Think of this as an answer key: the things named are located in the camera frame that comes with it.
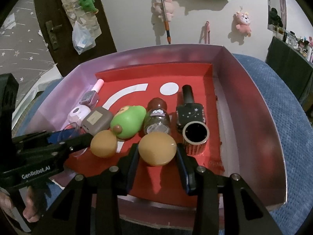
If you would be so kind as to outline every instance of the human hand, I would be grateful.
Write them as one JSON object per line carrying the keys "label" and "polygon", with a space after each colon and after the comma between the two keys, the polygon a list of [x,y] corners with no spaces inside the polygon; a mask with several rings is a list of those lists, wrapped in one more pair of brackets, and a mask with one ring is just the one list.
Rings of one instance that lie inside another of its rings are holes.
{"label": "human hand", "polygon": [[[8,216],[16,220],[12,213],[12,209],[14,208],[13,202],[11,198],[3,192],[0,192],[0,207]],[[38,207],[35,204],[34,191],[31,186],[27,188],[26,207],[23,211],[23,216],[28,222],[37,222],[40,219]]]}

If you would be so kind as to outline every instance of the brown egg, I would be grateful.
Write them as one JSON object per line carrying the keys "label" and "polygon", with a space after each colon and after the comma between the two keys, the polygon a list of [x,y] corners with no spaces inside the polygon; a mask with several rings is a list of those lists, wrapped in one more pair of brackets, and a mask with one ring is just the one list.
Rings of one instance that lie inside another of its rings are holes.
{"label": "brown egg", "polygon": [[108,158],[116,153],[117,138],[109,130],[98,132],[90,143],[91,152],[101,158]]}
{"label": "brown egg", "polygon": [[151,166],[168,164],[176,154],[176,142],[164,132],[151,132],[138,144],[141,158]]}
{"label": "brown egg", "polygon": [[153,98],[151,101],[149,101],[147,106],[147,111],[152,109],[163,109],[167,110],[167,104],[166,102],[161,98]]}

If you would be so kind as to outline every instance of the pink hanger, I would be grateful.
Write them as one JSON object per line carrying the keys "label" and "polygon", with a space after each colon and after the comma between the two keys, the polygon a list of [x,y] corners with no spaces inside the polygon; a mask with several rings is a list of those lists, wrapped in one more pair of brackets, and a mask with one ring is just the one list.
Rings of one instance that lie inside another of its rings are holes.
{"label": "pink hanger", "polygon": [[207,30],[206,30],[206,35],[205,35],[205,44],[210,44],[210,22],[209,21],[207,21],[206,22],[206,28],[207,28]]}

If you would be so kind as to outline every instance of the pink bottle cap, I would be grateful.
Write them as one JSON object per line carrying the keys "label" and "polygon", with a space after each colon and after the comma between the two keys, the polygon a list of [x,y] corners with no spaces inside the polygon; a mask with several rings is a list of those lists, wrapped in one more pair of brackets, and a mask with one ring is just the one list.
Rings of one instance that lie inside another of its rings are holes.
{"label": "pink bottle cap", "polygon": [[102,88],[103,84],[104,84],[104,81],[102,79],[99,79],[97,81],[97,83],[93,86],[91,91],[96,91],[97,93],[99,93],[99,91]]}

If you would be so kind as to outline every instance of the gray wallpaper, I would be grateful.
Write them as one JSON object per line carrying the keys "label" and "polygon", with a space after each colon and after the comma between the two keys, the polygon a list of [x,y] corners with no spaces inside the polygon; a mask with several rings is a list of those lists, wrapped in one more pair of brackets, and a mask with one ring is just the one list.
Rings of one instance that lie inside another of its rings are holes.
{"label": "gray wallpaper", "polygon": [[12,73],[18,81],[16,106],[54,65],[39,31],[33,0],[19,0],[0,28],[0,74]]}

